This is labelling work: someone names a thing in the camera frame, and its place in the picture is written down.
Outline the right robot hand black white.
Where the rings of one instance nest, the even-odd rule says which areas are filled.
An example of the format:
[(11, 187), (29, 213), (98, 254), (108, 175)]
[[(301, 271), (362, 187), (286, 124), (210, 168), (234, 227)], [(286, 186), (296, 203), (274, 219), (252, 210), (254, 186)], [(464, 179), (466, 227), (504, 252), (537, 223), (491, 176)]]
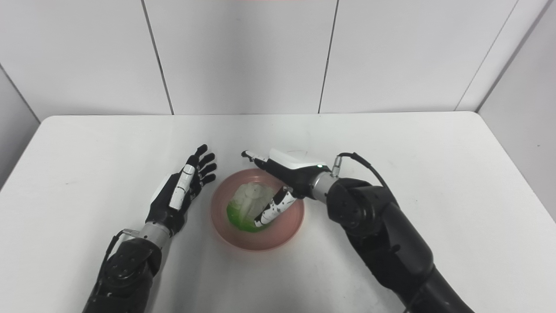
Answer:
[(308, 197), (326, 203), (328, 191), (338, 180), (325, 163), (303, 161), (276, 149), (267, 158), (248, 150), (242, 152), (242, 157), (282, 182), (280, 190), (254, 218), (257, 228), (273, 222), (297, 200)]

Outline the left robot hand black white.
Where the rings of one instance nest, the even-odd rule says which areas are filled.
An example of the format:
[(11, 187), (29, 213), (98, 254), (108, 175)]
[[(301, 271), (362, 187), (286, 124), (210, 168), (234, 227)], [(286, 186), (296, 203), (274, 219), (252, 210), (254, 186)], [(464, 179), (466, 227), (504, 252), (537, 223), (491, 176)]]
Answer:
[(199, 146), (182, 169), (165, 180), (150, 204), (147, 223), (164, 226), (169, 236), (182, 230), (193, 200), (207, 184), (216, 180), (216, 155), (208, 149), (207, 144)]

